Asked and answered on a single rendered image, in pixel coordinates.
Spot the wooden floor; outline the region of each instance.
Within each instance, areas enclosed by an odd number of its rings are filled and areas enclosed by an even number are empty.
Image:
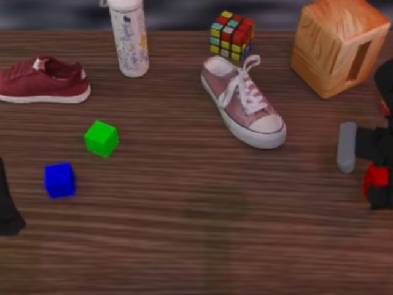
[[[251,75],[288,127],[283,147],[260,151],[200,85],[207,33],[150,32],[150,71],[127,79],[110,32],[1,32],[1,67],[80,61],[93,92],[74,106],[0,104],[0,156],[27,222],[0,237],[0,294],[392,294],[393,212],[360,195],[367,162],[351,175],[335,165],[340,122],[384,124],[373,81],[321,101],[288,67],[293,37],[255,40]],[[97,119],[119,129],[109,159],[85,150]],[[78,194],[51,200],[43,167],[62,161]]]

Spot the patterned bottle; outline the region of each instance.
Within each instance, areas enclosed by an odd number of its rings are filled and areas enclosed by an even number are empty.
[[[120,71],[131,78],[145,75],[149,52],[143,0],[101,0],[109,6]]]

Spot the dark background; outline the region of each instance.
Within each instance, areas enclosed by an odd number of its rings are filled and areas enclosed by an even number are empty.
[[[223,10],[253,18],[259,30],[295,30],[310,0],[145,0],[146,24],[156,30],[205,30]],[[369,1],[390,19],[393,0]],[[0,0],[0,30],[109,30],[99,0]]]

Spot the blue cube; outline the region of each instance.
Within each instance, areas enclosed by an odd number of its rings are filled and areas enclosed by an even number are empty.
[[[45,165],[44,187],[51,199],[75,195],[75,174],[71,164],[58,163]]]

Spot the sneaker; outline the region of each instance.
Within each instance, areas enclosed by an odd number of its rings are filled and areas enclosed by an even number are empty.
[[[216,55],[204,62],[201,80],[235,137],[255,148],[274,149],[285,142],[287,128],[248,74],[259,64],[259,55],[248,57],[242,68]]]
[[[81,103],[90,92],[80,63],[38,57],[0,69],[0,100],[8,103]]]

